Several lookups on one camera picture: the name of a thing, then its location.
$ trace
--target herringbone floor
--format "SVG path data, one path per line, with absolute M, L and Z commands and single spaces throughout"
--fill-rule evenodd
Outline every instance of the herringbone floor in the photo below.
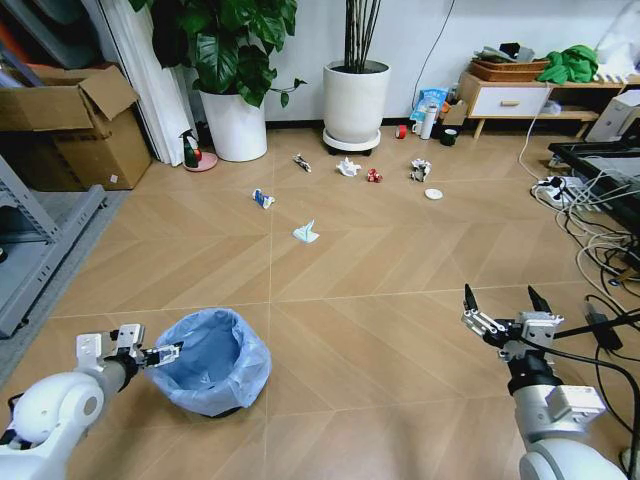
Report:
M 312 130 L 269 132 L 269 153 L 246 164 L 149 169 L 3 397 L 71 369 L 78 333 L 139 322 L 151 343 L 216 305 L 253 325 L 273 373 L 250 409 L 223 420 L 185 412 L 136 378 L 74 453 L 71 478 L 518 478 L 507 369 L 460 323 L 461 288 L 474 285 L 481 307 L 504 318 L 529 307 L 531 283 L 580 325 L 591 289 L 576 247 L 528 195 L 531 179 L 515 162 L 521 134 L 463 136 L 446 148 L 382 130 L 370 158 L 354 157 L 363 172 L 376 167 L 381 184 L 335 173 L 339 157 Z M 534 137 L 527 163 L 544 173 L 546 146 L 561 140 Z M 311 174 L 291 161 L 297 152 Z M 416 157 L 433 163 L 427 184 L 408 179 Z M 427 186 L 444 198 L 427 200 Z M 251 201 L 256 187 L 275 195 L 271 209 Z M 320 238 L 303 245 L 291 231 L 311 219 Z M 633 355 L 640 342 L 630 332 L 621 333 Z M 595 343 L 555 346 L 593 355 Z M 567 383 L 595 381 L 589 366 L 557 367 Z M 629 418 L 624 381 L 605 381 Z M 603 416 L 590 442 L 614 459 L 628 438 Z

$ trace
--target plastic bag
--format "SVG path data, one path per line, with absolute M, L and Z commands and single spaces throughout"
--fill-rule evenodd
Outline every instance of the plastic bag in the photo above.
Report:
M 271 373 L 271 354 L 236 312 L 210 308 L 187 315 L 156 345 L 184 342 L 180 358 L 145 373 L 176 405 L 214 416 L 250 406 Z
M 424 122 L 429 105 L 435 105 L 440 111 L 444 101 L 447 99 L 447 93 L 448 90 L 445 88 L 423 88 L 420 90 L 416 108 L 413 109 L 409 118 L 416 122 Z

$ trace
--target gray rug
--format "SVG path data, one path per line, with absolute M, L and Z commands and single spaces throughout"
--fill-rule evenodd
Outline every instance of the gray rug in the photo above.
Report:
M 75 200 L 81 195 L 81 193 L 75 192 L 33 193 L 49 215 L 58 223 L 62 223 L 65 220 Z M 78 238 L 58 267 L 58 270 L 56 270 L 49 283 L 40 293 L 31 310 L 27 313 L 29 324 L 16 331 L 13 337 L 0 339 L 0 387 L 5 384 L 38 335 L 56 303 L 58 303 L 58 300 L 60 300 L 73 277 L 82 266 L 84 259 L 91 253 L 100 235 L 111 223 L 128 194 L 129 192 L 127 191 L 107 192 L 107 207 L 96 211 L 80 238 Z M 69 355 L 75 355 L 75 352 L 69 352 Z

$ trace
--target wicker basket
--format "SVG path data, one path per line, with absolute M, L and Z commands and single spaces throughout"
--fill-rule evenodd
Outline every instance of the wicker basket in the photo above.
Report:
M 487 82 L 533 82 L 544 71 L 544 67 L 535 71 L 491 70 L 476 61 L 469 64 L 469 72 Z
M 549 65 L 549 60 L 547 59 L 536 60 L 531 63 L 497 63 L 477 58 L 472 61 L 481 67 L 500 72 L 542 72 Z

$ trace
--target small white disc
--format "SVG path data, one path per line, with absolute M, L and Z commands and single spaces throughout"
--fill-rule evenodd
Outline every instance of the small white disc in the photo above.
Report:
M 429 200 L 440 200 L 442 198 L 442 192 L 437 188 L 427 188 L 424 194 Z

